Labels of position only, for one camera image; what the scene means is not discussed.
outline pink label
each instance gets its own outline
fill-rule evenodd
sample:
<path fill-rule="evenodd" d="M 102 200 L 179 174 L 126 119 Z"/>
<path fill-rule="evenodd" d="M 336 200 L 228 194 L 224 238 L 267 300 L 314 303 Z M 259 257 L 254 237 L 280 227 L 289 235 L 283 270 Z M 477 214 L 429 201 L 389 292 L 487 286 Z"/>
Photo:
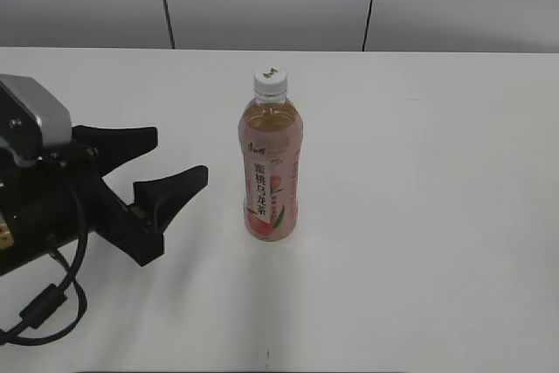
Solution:
<path fill-rule="evenodd" d="M 247 228 L 259 238 L 284 238 L 297 222 L 302 121 L 273 133 L 255 130 L 243 122 L 240 128 Z"/>

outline robotic arm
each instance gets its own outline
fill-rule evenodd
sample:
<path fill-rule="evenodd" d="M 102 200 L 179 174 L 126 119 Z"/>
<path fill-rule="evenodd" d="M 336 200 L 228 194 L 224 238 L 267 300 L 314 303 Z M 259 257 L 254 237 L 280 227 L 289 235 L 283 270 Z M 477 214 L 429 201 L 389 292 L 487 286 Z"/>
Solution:
<path fill-rule="evenodd" d="M 0 276 L 50 254 L 66 270 L 21 313 L 16 327 L 0 329 L 0 345 L 42 345 L 70 333 L 86 311 L 76 280 L 95 231 L 140 266 L 163 255 L 163 233 L 176 214 L 208 183 L 198 166 L 156 181 L 134 183 L 135 201 L 124 204 L 103 176 L 157 147 L 156 128 L 72 128 L 70 115 L 31 78 L 0 75 Z M 58 248 L 78 240 L 68 264 Z M 66 301 L 73 285 L 76 321 L 45 338 L 24 338 Z"/>

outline white bottle cap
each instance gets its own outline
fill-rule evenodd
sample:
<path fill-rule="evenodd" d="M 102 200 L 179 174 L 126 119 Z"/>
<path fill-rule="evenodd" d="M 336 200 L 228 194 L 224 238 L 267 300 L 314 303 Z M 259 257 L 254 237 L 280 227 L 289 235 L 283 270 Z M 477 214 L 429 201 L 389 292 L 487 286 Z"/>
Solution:
<path fill-rule="evenodd" d="M 287 97 L 287 73 L 276 66 L 254 74 L 254 96 L 260 102 L 283 102 Z"/>

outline peach oolong tea bottle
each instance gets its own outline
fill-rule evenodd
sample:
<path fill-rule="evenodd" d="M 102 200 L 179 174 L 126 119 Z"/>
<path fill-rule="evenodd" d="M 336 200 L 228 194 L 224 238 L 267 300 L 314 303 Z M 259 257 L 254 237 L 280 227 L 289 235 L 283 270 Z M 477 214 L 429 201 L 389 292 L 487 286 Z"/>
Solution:
<path fill-rule="evenodd" d="M 287 74 L 278 67 L 254 75 L 254 100 L 238 137 L 245 157 L 246 228 L 262 240 L 283 239 L 297 223 L 303 121 L 287 99 Z"/>

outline screw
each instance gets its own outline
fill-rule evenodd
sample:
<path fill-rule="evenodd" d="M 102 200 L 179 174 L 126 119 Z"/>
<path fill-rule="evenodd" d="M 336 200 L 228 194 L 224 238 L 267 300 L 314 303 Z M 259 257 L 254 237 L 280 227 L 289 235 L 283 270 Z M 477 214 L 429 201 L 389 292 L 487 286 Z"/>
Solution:
<path fill-rule="evenodd" d="M 10 128 L 12 130 L 21 130 L 24 123 L 21 121 L 21 118 L 14 118 L 10 120 Z"/>

